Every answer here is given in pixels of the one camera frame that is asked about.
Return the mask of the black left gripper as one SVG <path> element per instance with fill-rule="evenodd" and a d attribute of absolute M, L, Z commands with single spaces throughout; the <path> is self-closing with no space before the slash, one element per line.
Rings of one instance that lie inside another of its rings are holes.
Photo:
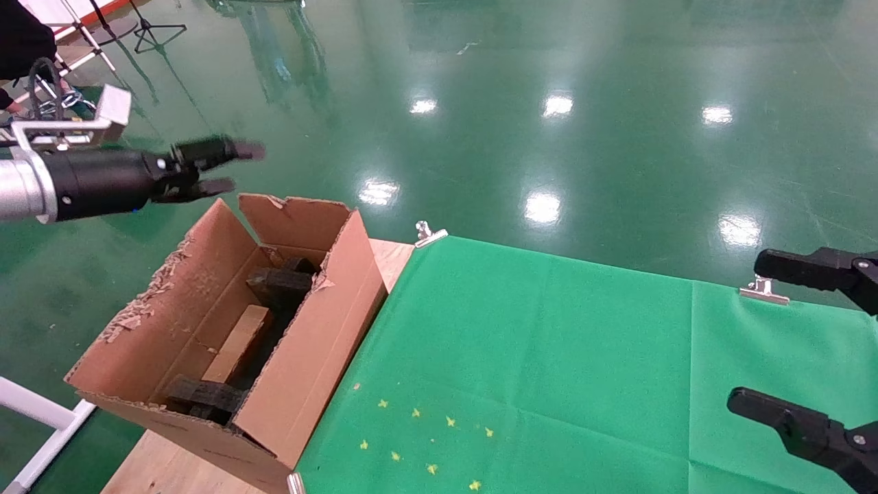
<path fill-rule="evenodd" d="M 207 172 L 232 161 L 260 161 L 265 147 L 216 135 L 171 147 L 179 165 Z M 47 171 L 54 191 L 56 212 L 48 222 L 65 222 L 103 215 L 131 213 L 154 200 L 182 204 L 232 193 L 231 178 L 199 180 L 187 187 L 170 187 L 162 193 L 174 166 L 169 156 L 138 150 L 69 150 L 47 155 Z"/>

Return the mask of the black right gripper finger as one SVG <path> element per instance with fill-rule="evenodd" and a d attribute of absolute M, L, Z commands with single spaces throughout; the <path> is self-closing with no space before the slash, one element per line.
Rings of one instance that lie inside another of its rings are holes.
<path fill-rule="evenodd" d="M 749 388 L 734 388 L 726 405 L 774 429 L 791 456 L 831 470 L 857 493 L 877 492 L 877 422 L 847 428 L 825 413 Z"/>
<path fill-rule="evenodd" d="M 821 247 L 809 255 L 765 249 L 755 273 L 791 285 L 843 293 L 869 316 L 877 316 L 877 252 Z"/>

